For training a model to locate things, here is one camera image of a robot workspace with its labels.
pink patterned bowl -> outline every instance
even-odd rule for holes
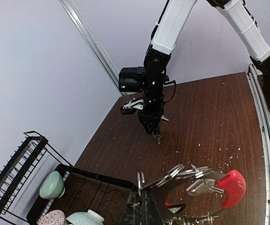
[[[50,211],[40,221],[38,225],[67,225],[64,212],[61,210]]]

black camera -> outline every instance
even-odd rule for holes
[[[147,72],[144,67],[123,68],[119,74],[119,90],[121,92],[142,92]]]

wire rack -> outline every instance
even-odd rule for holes
[[[79,170],[38,132],[30,131],[24,134],[25,140],[0,171],[0,219],[16,225],[5,216],[11,215],[25,223],[36,225],[46,213],[54,209],[64,211],[66,216],[76,211],[91,209],[106,219],[105,224],[116,224],[128,194],[134,187],[132,182]],[[11,206],[24,190],[27,181],[38,176],[34,171],[47,156],[52,156],[51,160],[59,163],[55,170],[62,175],[66,192],[56,200],[38,196],[24,219],[13,213]]]
[[[68,168],[64,168],[62,165],[56,168],[60,173],[63,173],[65,169]],[[66,216],[91,209],[104,217],[105,224],[114,225],[117,223],[131,192],[128,187],[119,187],[109,182],[102,182],[69,171],[65,171],[63,180],[65,194],[60,199],[49,201],[38,219],[56,209],[62,210]]]

red object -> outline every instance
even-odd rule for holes
[[[230,171],[225,178],[217,181],[217,186],[225,190],[227,194],[222,204],[224,209],[237,205],[242,200],[247,189],[244,177],[237,170]]]

wooden table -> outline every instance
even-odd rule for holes
[[[166,97],[173,92],[165,88]],[[169,122],[161,123],[161,145],[147,135],[137,115],[121,116],[121,97],[95,133],[76,167],[136,182],[143,171],[147,181],[159,179],[179,163],[187,168],[211,166],[239,170],[247,192],[240,204],[224,210],[216,225],[261,225],[265,217],[265,172],[262,140],[255,104],[245,73],[183,83],[165,106]],[[217,211],[223,195],[190,197],[178,187],[167,197],[185,203],[187,216]]]

